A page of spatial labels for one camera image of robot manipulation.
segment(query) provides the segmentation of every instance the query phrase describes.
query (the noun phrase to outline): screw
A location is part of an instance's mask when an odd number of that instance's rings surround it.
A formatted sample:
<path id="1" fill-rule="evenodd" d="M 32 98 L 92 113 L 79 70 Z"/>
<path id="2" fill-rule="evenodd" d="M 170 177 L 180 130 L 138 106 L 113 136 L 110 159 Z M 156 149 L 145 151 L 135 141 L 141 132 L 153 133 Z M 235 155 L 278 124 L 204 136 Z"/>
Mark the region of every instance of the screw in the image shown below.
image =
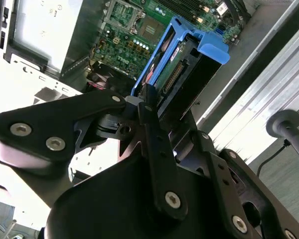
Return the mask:
<path id="1" fill-rule="evenodd" d="M 234 152 L 229 152 L 229 155 L 230 155 L 232 158 L 237 158 L 237 156 L 235 155 Z"/>
<path id="2" fill-rule="evenodd" d="M 209 136 L 207 135 L 207 134 L 205 134 L 205 133 L 201 133 L 201 135 L 205 138 L 205 139 L 209 139 Z"/>
<path id="3" fill-rule="evenodd" d="M 292 234 L 290 231 L 285 230 L 285 234 L 289 239 L 296 239 L 296 237 L 294 236 L 294 234 Z"/>
<path id="4" fill-rule="evenodd" d="M 116 102 L 120 102 L 121 101 L 121 99 L 118 98 L 117 96 L 112 96 L 112 99 L 115 100 Z"/>
<path id="5" fill-rule="evenodd" d="M 31 134 L 32 129 L 25 123 L 15 123 L 10 127 L 10 131 L 16 136 L 27 136 Z"/>
<path id="6" fill-rule="evenodd" d="M 239 216 L 233 216 L 233 224 L 241 233 L 247 233 L 247 226 Z"/>
<path id="7" fill-rule="evenodd" d="M 180 208 L 180 199 L 179 197 L 173 192 L 167 192 L 165 194 L 165 200 L 168 205 L 170 205 L 174 209 Z"/>
<path id="8" fill-rule="evenodd" d="M 145 106 L 145 109 L 147 109 L 148 111 L 152 111 L 151 107 L 149 106 Z"/>
<path id="9" fill-rule="evenodd" d="M 61 151 L 65 148 L 65 141 L 59 137 L 48 138 L 45 144 L 52 151 Z"/>

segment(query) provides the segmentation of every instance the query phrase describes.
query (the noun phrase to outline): floor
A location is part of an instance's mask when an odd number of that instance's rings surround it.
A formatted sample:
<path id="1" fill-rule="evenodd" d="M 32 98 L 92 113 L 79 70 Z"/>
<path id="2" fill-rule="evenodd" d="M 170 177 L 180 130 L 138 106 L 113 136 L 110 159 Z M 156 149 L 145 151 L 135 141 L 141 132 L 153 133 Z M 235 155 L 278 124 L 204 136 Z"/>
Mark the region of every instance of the floor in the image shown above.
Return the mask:
<path id="1" fill-rule="evenodd" d="M 12 222 L 14 208 L 6 204 L 0 203 L 0 224 L 7 228 Z M 9 234 L 9 238 L 12 239 L 16 235 L 23 235 L 24 239 L 37 239 L 38 231 L 26 228 L 20 225 L 15 225 L 13 231 Z M 0 230 L 0 239 L 3 236 L 3 232 Z"/>
<path id="2" fill-rule="evenodd" d="M 258 166 L 282 145 L 282 139 L 276 140 L 249 165 L 251 169 L 256 173 Z M 299 156 L 292 146 L 262 168 L 260 179 L 299 222 Z"/>

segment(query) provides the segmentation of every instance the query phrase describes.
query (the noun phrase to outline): motherboard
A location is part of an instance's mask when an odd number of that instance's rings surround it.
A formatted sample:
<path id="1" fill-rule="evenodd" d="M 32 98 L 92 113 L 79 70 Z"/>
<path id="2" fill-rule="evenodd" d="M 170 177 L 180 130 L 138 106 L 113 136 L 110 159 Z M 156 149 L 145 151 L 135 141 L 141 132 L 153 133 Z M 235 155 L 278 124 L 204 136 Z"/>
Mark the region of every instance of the motherboard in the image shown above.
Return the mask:
<path id="1" fill-rule="evenodd" d="M 92 60 L 137 79 L 166 27 L 180 15 L 203 31 L 214 31 L 227 44 L 238 42 L 244 21 L 233 19 L 222 0 L 111 0 L 106 3 L 100 38 Z"/>

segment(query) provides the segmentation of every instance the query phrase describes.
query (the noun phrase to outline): metal frame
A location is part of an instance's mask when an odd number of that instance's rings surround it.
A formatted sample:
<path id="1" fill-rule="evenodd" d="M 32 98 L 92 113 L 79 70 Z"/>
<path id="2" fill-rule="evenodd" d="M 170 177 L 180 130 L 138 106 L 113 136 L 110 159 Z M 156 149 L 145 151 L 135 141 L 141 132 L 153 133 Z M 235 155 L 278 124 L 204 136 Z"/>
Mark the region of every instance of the metal frame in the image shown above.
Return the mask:
<path id="1" fill-rule="evenodd" d="M 252 52 L 196 124 L 210 132 L 299 29 L 299 0 L 295 0 Z"/>

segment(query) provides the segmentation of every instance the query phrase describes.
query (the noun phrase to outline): white panel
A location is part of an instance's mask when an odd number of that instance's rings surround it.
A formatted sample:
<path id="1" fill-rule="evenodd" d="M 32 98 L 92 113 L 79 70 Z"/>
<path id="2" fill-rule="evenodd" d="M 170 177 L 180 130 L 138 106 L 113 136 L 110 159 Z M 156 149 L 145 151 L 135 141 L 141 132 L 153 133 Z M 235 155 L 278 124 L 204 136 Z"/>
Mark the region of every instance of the white panel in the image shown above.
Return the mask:
<path id="1" fill-rule="evenodd" d="M 61 72 L 83 0 L 20 0 L 15 41 Z"/>

